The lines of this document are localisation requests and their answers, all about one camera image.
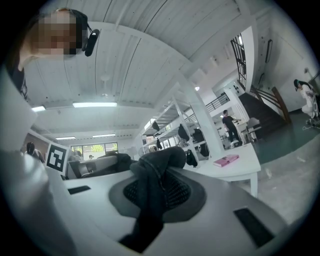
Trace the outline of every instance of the black slot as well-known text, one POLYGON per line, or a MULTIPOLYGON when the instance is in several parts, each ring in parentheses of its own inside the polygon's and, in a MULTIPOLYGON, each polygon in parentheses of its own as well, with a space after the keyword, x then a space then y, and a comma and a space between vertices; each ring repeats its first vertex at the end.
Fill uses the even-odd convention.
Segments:
POLYGON ((261 247, 274 238, 271 232, 248 208, 235 210, 234 214, 248 232, 256 246, 261 247))
POLYGON ((70 195, 73 195, 73 194, 77 194, 77 193, 87 191, 90 189, 91 188, 88 186, 78 186, 78 187, 74 187, 74 188, 69 188, 68 191, 69 191, 70 195))

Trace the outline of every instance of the book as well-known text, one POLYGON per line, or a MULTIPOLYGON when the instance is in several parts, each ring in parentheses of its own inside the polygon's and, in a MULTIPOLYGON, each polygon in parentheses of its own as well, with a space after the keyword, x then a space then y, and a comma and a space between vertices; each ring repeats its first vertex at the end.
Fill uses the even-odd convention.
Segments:
POLYGON ((213 164, 215 166, 224 167, 227 164, 232 163, 234 160, 236 160, 238 158, 239 158, 238 154, 228 154, 228 155, 226 155, 226 156, 214 161, 213 164))

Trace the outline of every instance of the man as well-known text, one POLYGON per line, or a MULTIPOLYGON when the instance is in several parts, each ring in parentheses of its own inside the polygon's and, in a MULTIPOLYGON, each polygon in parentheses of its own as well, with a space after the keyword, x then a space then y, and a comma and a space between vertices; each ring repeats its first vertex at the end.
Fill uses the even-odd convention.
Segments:
POLYGON ((44 163, 44 157, 42 156, 41 152, 35 149, 35 144, 33 142, 28 142, 26 145, 26 154, 38 159, 41 163, 44 163))
POLYGON ((222 123, 226 131, 229 133, 230 142, 234 141, 234 136, 235 136, 236 140, 239 141, 240 145, 242 145, 242 141, 239 138, 238 131, 233 123, 233 120, 241 121, 241 119, 234 119, 231 116, 228 116, 228 110, 223 111, 222 123))

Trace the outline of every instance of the white desk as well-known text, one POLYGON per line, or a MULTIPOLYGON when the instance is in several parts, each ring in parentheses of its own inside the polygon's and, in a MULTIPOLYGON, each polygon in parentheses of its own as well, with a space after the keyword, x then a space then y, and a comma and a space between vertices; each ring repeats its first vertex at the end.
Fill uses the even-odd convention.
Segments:
POLYGON ((254 197, 258 195, 258 172, 261 171, 261 166, 251 143, 223 151, 193 171, 227 182, 250 180, 251 195, 254 197), (239 158, 224 167, 213 164, 226 155, 239 155, 239 158))

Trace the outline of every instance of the staircase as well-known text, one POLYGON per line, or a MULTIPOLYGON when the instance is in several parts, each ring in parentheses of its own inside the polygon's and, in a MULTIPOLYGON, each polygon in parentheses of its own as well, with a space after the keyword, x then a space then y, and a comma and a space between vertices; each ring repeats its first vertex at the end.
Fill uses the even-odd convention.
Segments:
POLYGON ((287 124, 272 108, 250 94, 244 93, 239 96, 239 99, 249 118, 256 118, 260 121, 261 129, 255 132, 258 139, 264 138, 287 124))

